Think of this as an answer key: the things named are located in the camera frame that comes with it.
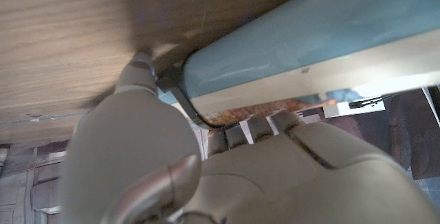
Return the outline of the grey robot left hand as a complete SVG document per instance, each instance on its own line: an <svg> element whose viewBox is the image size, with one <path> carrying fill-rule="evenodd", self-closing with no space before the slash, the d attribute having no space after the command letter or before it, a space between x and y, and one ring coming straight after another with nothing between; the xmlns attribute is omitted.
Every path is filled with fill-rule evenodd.
<svg viewBox="0 0 440 224"><path fill-rule="evenodd" d="M79 121L60 178L62 223L438 223L439 211L373 145L284 115L279 135L201 158L180 111L136 54Z"/></svg>

